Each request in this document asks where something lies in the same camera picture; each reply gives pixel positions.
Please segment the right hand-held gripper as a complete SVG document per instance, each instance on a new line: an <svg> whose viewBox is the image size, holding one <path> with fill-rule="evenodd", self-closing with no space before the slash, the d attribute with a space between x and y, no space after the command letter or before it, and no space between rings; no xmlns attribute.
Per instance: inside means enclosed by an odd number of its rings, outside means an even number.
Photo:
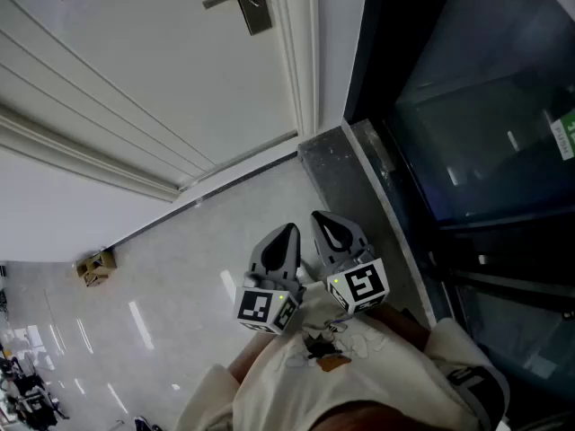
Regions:
<svg viewBox="0 0 575 431"><path fill-rule="evenodd" d="M312 212L311 226L324 285L343 311L356 315L381 304L389 294L385 267L360 226L320 210Z"/></svg>

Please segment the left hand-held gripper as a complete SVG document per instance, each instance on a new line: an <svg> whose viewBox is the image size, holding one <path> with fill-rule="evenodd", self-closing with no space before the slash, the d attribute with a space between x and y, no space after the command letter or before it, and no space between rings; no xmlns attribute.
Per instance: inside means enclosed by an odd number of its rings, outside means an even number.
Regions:
<svg viewBox="0 0 575 431"><path fill-rule="evenodd" d="M294 223L268 233L252 250L243 284L235 290L235 320L249 330L284 333L306 290L300 263L300 231Z"/></svg>

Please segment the person's right forearm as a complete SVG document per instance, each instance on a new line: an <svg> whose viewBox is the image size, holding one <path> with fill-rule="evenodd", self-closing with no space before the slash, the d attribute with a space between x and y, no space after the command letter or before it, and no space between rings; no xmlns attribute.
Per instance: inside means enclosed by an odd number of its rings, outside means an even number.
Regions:
<svg viewBox="0 0 575 431"><path fill-rule="evenodd" d="M367 314L386 325L398 336L423 352L429 340L430 331L406 314L397 311L388 303L382 303Z"/></svg>

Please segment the person's left forearm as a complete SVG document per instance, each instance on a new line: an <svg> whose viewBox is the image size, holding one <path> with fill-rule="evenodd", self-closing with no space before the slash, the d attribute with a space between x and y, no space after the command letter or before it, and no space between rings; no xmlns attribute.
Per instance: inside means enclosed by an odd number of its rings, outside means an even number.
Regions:
<svg viewBox="0 0 575 431"><path fill-rule="evenodd" d="M242 383L252 368L253 363L274 338L276 338L275 334L256 332L226 370L238 383Z"/></svg>

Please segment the dark glass door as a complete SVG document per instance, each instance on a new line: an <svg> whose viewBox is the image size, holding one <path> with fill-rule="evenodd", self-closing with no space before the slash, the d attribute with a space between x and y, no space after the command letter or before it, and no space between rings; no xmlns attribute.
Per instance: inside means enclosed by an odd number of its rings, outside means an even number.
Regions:
<svg viewBox="0 0 575 431"><path fill-rule="evenodd" d="M513 431L575 431L575 21L556 0L365 0L344 112L436 318L507 376Z"/></svg>

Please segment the white door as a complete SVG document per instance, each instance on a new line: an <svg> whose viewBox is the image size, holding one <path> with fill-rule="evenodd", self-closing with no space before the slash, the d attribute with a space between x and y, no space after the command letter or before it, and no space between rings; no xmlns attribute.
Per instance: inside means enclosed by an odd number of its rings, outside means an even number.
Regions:
<svg viewBox="0 0 575 431"><path fill-rule="evenodd" d="M174 189L295 137L279 28L203 1L0 0L0 104Z"/></svg>

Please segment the dark stone plinth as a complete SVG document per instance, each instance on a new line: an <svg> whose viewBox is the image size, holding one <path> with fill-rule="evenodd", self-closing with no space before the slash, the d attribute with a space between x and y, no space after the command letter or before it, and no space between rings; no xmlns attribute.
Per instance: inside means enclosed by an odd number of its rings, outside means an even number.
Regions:
<svg viewBox="0 0 575 431"><path fill-rule="evenodd" d="M388 302L409 310L430 328L437 322L427 290L378 181L369 177L349 126L333 128L298 146L298 156L324 207L358 224L381 258L391 293Z"/></svg>

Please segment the cream printed t-shirt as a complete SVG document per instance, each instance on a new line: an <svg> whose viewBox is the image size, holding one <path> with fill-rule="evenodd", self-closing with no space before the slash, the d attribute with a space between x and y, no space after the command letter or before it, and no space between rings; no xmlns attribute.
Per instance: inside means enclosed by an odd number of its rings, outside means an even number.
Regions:
<svg viewBox="0 0 575 431"><path fill-rule="evenodd" d="M367 312L310 285L243 382L214 365L174 431L496 431L508 381L456 321L421 352Z"/></svg>

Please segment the brown cardboard box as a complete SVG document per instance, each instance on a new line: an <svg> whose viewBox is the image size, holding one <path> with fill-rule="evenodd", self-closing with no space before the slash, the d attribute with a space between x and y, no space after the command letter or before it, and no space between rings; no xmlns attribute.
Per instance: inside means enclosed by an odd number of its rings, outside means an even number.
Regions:
<svg viewBox="0 0 575 431"><path fill-rule="evenodd" d="M75 270L86 287L99 286L117 268L112 251L100 251L92 257L79 261Z"/></svg>

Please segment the cluttered office desk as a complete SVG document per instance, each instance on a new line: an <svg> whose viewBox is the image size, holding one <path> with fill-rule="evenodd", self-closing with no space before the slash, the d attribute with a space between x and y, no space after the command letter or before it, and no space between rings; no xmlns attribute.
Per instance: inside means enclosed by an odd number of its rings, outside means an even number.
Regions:
<svg viewBox="0 0 575 431"><path fill-rule="evenodd" d="M23 360L0 343L0 403L28 431L50 431L70 417L41 378L30 352Z"/></svg>

